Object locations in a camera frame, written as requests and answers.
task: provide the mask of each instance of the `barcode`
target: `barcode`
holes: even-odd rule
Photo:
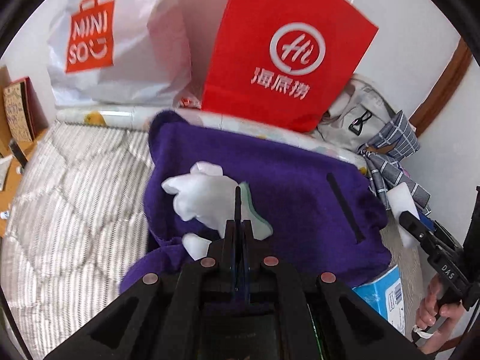
[[[398,304],[403,300],[403,295],[402,295],[402,284],[400,283],[395,287],[395,304],[398,306]]]

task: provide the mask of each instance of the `bed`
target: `bed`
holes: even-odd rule
[[[39,142],[14,198],[1,252],[1,284],[35,359],[44,358],[119,291],[146,252],[143,193],[154,108],[103,107],[107,127],[81,124],[91,109],[59,111]],[[228,116],[176,110],[189,123],[282,142],[350,162],[362,157],[310,136]],[[416,250],[404,249],[392,218],[382,231],[399,264],[406,331],[422,298]]]

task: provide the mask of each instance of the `white circular hi logo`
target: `white circular hi logo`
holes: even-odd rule
[[[305,23],[281,27],[270,42],[270,57],[282,72],[303,76],[315,71],[325,58],[326,46],[318,30]]]

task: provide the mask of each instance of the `quilted mattress cover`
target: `quilted mattress cover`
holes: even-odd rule
[[[57,121],[38,143],[12,202],[0,277],[35,360],[111,303],[145,254],[147,138]]]

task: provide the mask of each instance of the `purple blanket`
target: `purple blanket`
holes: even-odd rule
[[[248,182],[255,210],[273,227],[272,254],[314,275],[333,272],[358,286],[388,268],[391,255],[379,231],[387,224],[368,180],[348,163],[245,135],[192,126],[175,112],[154,119],[149,135],[155,168],[145,190],[145,214],[159,248],[128,271],[121,292],[149,272],[173,273],[192,261],[182,236],[218,239],[193,219],[183,222],[161,183],[189,173],[198,161],[222,166],[224,175]]]

